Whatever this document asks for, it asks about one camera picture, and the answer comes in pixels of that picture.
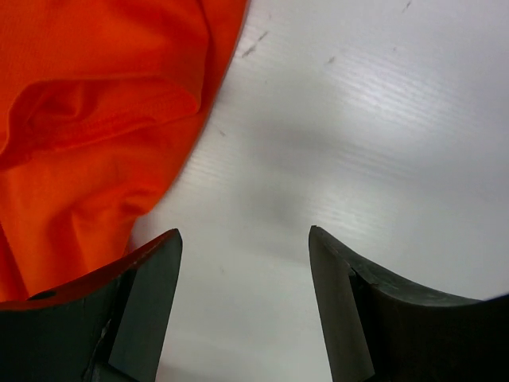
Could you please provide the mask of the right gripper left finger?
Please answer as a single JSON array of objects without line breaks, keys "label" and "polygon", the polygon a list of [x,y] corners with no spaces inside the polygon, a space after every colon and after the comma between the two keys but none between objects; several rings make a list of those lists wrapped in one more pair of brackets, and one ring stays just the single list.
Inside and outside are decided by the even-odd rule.
[{"label": "right gripper left finger", "polygon": [[171,229],[25,301],[1,304],[3,381],[153,381],[183,243]]}]

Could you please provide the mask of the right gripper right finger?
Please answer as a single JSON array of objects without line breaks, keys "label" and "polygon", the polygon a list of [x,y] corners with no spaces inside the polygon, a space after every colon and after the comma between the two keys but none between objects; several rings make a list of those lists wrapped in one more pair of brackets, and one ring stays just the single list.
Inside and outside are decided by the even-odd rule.
[{"label": "right gripper right finger", "polygon": [[309,258],[334,381],[507,380],[507,296],[476,300],[412,282],[317,226]]}]

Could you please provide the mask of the orange t-shirt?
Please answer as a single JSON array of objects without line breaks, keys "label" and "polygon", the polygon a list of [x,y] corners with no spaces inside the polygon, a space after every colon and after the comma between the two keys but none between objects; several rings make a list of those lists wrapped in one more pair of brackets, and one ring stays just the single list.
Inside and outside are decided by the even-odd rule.
[{"label": "orange t-shirt", "polygon": [[200,136],[247,8],[2,2],[2,301],[127,253]]}]

